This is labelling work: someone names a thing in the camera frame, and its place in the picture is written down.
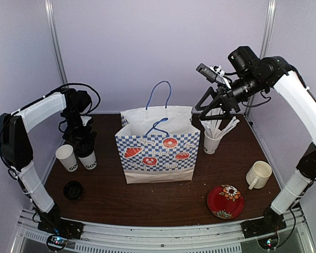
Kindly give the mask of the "white paper coffee cup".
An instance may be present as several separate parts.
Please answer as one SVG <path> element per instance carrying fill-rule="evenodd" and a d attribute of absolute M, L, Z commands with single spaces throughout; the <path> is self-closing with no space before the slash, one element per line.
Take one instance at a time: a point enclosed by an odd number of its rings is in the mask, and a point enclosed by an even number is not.
<path fill-rule="evenodd" d="M 84 168 L 88 170 L 93 170 L 97 166 L 97 160 L 95 157 L 95 153 L 91 153 L 89 156 L 86 157 L 79 157 Z"/>

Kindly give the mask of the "blue checkered paper bag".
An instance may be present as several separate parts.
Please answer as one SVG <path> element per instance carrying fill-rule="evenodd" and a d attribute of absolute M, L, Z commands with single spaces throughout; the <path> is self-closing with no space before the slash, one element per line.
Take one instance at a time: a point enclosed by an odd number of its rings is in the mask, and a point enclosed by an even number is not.
<path fill-rule="evenodd" d="M 146 104 L 121 112 L 115 141 L 128 184 L 192 180 L 201 136 L 192 110 Z"/>

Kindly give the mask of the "black plastic cup lid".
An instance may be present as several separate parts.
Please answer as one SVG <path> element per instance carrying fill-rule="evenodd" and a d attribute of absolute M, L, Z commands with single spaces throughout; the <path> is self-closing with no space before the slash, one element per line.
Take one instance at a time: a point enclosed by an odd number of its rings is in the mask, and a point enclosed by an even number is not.
<path fill-rule="evenodd" d="M 86 158 L 94 152 L 94 143 L 79 143 L 74 151 L 79 158 Z"/>

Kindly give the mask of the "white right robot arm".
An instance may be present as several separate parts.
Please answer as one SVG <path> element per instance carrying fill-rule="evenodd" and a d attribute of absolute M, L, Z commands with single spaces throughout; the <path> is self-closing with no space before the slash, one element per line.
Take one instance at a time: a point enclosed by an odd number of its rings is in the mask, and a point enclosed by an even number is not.
<path fill-rule="evenodd" d="M 298 162 L 296 170 L 288 179 L 280 193 L 265 210 L 259 223 L 263 232 L 271 232 L 280 223 L 280 216 L 294 205 L 316 180 L 316 99 L 305 84 L 299 71 L 280 56 L 259 58 L 248 46 L 240 46 L 228 56 L 234 68 L 232 75 L 238 78 L 230 80 L 231 73 L 219 66 L 196 67 L 210 83 L 198 101 L 195 109 L 201 114 L 201 121 L 231 119 L 231 111 L 239 112 L 239 105 L 251 96 L 274 89 L 297 117 L 310 136 L 311 143 Z"/>

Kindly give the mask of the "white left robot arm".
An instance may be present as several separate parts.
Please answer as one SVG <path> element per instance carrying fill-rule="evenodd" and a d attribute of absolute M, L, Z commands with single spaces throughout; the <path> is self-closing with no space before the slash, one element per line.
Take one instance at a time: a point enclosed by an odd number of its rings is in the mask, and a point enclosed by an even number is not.
<path fill-rule="evenodd" d="M 34 207 L 49 214 L 44 224 L 54 234 L 65 230 L 65 222 L 53 214 L 56 204 L 37 175 L 28 135 L 35 126 L 59 113 L 67 124 L 63 139 L 74 144 L 74 153 L 87 161 L 93 157 L 97 135 L 91 128 L 93 120 L 89 113 L 93 110 L 87 91 L 77 91 L 65 84 L 15 112 L 0 116 L 0 158 Z"/>

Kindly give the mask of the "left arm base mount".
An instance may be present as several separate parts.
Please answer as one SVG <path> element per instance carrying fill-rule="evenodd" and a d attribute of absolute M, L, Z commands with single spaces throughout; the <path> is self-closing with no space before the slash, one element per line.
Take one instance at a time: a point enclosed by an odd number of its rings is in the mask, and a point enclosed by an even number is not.
<path fill-rule="evenodd" d="M 59 235 L 67 239 L 81 238 L 84 228 L 83 223 L 61 218 L 61 211 L 58 206 L 54 206 L 48 213 L 39 210 L 36 212 L 40 218 L 37 226 L 38 230 L 53 235 Z"/>

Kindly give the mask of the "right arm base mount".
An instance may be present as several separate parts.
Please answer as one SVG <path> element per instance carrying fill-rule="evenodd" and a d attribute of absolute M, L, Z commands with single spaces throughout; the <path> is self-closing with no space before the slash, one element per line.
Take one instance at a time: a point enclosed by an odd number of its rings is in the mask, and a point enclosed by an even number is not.
<path fill-rule="evenodd" d="M 263 217 L 254 220 L 246 220 L 241 223 L 245 238 L 257 237 L 274 233 L 287 227 L 283 214 L 276 213 L 271 207 L 263 212 Z"/>

